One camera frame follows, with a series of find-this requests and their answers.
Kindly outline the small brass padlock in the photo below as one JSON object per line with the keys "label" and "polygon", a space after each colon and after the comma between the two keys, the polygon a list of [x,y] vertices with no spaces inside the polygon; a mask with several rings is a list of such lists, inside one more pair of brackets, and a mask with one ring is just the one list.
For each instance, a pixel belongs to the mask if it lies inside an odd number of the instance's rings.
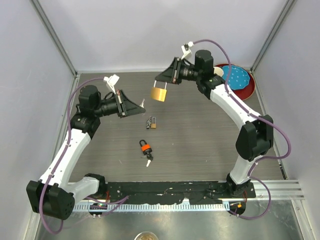
{"label": "small brass padlock", "polygon": [[151,129],[156,129],[156,128],[157,128],[157,118],[156,118],[155,116],[153,116],[153,117],[151,118],[150,128],[151,128]]}

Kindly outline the orange black padlock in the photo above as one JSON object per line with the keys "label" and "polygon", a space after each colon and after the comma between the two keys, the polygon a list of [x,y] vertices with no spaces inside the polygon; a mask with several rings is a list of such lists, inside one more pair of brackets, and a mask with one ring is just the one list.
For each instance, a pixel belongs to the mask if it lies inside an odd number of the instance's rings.
{"label": "orange black padlock", "polygon": [[144,139],[141,139],[139,141],[139,145],[144,155],[151,154],[151,152],[153,151],[151,146]]}

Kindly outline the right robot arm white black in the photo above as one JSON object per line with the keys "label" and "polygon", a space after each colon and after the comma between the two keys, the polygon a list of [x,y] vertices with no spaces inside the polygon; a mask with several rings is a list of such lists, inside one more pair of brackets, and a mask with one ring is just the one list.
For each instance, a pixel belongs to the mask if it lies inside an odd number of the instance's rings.
{"label": "right robot arm white black", "polygon": [[194,63],[175,57],[170,66],[155,77],[154,82],[178,85],[183,80],[196,83],[200,93],[217,104],[239,129],[235,148],[238,153],[232,171],[226,177],[226,193],[233,198],[241,195],[250,183],[250,170],[273,147],[274,131],[269,115],[254,118],[254,111],[225,85],[225,80],[214,72],[214,58],[208,50],[198,50]]}

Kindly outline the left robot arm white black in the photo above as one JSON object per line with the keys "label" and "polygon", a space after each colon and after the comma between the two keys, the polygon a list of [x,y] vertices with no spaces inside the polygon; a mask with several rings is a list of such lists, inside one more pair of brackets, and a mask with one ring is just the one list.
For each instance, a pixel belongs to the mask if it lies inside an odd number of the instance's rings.
{"label": "left robot arm white black", "polygon": [[101,124],[100,118],[110,115],[125,118],[146,111],[142,104],[131,101],[123,90],[112,91],[102,98],[94,85],[82,87],[78,101],[64,144],[53,162],[38,181],[31,180],[26,186],[33,212],[60,220],[66,220],[75,204],[86,197],[100,200],[106,195],[106,180],[99,174],[88,173],[80,181],[69,184],[76,163]]}

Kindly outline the small padlock key bunch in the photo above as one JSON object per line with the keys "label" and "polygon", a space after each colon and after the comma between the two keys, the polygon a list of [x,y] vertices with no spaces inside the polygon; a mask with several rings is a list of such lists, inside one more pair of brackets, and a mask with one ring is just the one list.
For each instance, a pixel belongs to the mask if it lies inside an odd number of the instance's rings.
{"label": "small padlock key bunch", "polygon": [[152,116],[150,116],[147,121],[146,121],[146,129],[149,130],[151,128],[151,124],[152,124]]}

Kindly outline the large brass padlock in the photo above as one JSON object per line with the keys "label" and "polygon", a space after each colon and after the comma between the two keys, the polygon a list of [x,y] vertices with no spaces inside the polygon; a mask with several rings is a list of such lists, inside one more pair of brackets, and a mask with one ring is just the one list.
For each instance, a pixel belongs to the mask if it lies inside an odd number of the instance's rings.
{"label": "large brass padlock", "polygon": [[164,87],[157,87],[157,83],[158,81],[155,80],[151,88],[150,97],[153,100],[164,102],[167,95],[167,82],[164,83]]}

